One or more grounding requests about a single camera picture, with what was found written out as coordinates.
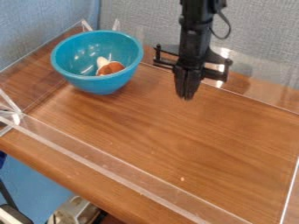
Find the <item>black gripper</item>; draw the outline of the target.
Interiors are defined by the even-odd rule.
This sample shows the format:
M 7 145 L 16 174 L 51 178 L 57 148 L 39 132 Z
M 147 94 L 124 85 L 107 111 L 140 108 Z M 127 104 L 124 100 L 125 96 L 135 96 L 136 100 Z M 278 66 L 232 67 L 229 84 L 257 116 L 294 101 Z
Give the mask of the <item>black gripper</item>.
M 177 45 L 160 45 L 155 49 L 153 63 L 160 67 L 172 68 L 175 90 L 180 98 L 191 100 L 201 83 L 201 78 L 227 81 L 232 60 L 225 59 L 211 50 L 211 36 L 225 39 L 231 33 L 231 24 L 221 13 L 227 7 L 227 0 L 180 0 L 181 15 L 179 17 L 180 43 Z M 228 33 L 220 37 L 212 30 L 213 16 L 219 15 L 228 25 Z M 161 57 L 168 53 L 179 57 L 187 70 L 175 66 L 172 59 Z

